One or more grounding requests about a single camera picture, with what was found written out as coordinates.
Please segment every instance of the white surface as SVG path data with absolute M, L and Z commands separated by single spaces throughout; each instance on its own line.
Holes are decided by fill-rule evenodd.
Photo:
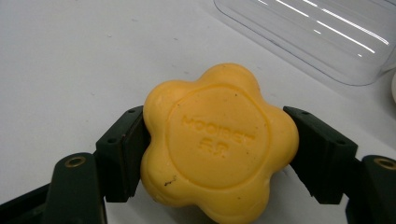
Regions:
M 0 1 L 0 203 L 49 183 L 61 158 L 93 153 L 160 82 L 224 62 L 251 70 L 268 102 L 307 110 L 355 141 L 358 158 L 396 158 L 394 73 L 365 87 L 312 78 L 224 21 L 210 0 Z M 346 223 L 346 202 L 319 205 L 288 167 L 257 223 Z M 155 203 L 141 185 L 106 208 L 111 224 L 209 222 L 194 207 Z

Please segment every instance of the soap bar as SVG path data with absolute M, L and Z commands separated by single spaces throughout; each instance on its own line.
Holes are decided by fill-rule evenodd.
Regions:
M 234 63 L 193 82 L 160 84 L 143 116 L 151 135 L 141 164 L 147 192 L 171 206 L 196 204 L 218 223 L 258 218 L 272 174 L 298 147 L 292 119 L 267 104 L 256 78 Z

